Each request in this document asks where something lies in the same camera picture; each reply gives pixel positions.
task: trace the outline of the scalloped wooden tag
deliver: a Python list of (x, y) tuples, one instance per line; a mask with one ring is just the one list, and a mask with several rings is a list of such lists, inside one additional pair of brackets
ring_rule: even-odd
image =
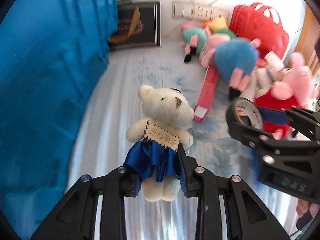
[(177, 151), (180, 138), (172, 133), (169, 133), (167, 130), (162, 129), (155, 123), (148, 121), (148, 125), (146, 126), (144, 133), (144, 138), (156, 141), (163, 147), (169, 147), (172, 150)]

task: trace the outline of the patterned tablecloth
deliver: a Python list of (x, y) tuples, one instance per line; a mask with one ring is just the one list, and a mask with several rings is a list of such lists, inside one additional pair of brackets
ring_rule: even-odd
[[(137, 95), (140, 85), (177, 88), (190, 105), (195, 106), (205, 70), (200, 67), (197, 57), (189, 64), (184, 64), (183, 59), (184, 50), (172, 41), (164, 41), (161, 47), (128, 49), (110, 54), (110, 64), (91, 97), (74, 146), (68, 188), (82, 174), (103, 176), (123, 164), (133, 145), (126, 141), (125, 132), (144, 117)], [(227, 84), (218, 80), (212, 110), (203, 123), (193, 121), (186, 128), (194, 136), (194, 144), (186, 149), (186, 153), (216, 175), (242, 176), (290, 234), (295, 231), (296, 199), (256, 181), (252, 153), (233, 140), (227, 131), (227, 91)], [(142, 194), (140, 192), (137, 198), (125, 200), (129, 240), (194, 239), (196, 198), (186, 199), (179, 192), (177, 200), (171, 203), (150, 203)]]

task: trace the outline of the teddy bear's nose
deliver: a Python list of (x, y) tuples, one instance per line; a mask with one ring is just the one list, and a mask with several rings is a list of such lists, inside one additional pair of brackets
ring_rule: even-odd
[(182, 101), (181, 101), (180, 98), (177, 98), (177, 97), (175, 97), (175, 98), (177, 100), (176, 108), (179, 108), (181, 106), (181, 104), (182, 104)]

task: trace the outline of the red plush toy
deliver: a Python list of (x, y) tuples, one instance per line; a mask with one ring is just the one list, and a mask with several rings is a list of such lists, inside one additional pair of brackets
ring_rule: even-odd
[[(308, 98), (316, 96), (312, 75), (309, 67), (304, 65), (302, 54), (293, 53), (291, 62), (293, 67), (282, 81), (275, 82), (266, 94), (255, 99), (256, 106), (281, 110), (291, 106), (303, 106)], [(273, 133), (275, 139), (280, 139), (287, 136), (290, 126), (264, 122), (264, 130)]]

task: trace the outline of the red handbag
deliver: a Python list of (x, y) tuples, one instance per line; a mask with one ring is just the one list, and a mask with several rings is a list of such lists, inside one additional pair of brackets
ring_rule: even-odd
[[(255, 8), (262, 3), (253, 3), (250, 6), (239, 5), (233, 10), (230, 30), (237, 37), (247, 38), (253, 41), (255, 38), (261, 40), (258, 47), (260, 58), (263, 59), (270, 51), (275, 52), (279, 58), (283, 58), (289, 43), (289, 35), (282, 28), (281, 18), (278, 12), (270, 7), (262, 4), (258, 10)], [(274, 9), (279, 17), (279, 23), (273, 21), (270, 9)], [(264, 15), (269, 10), (270, 17)]]

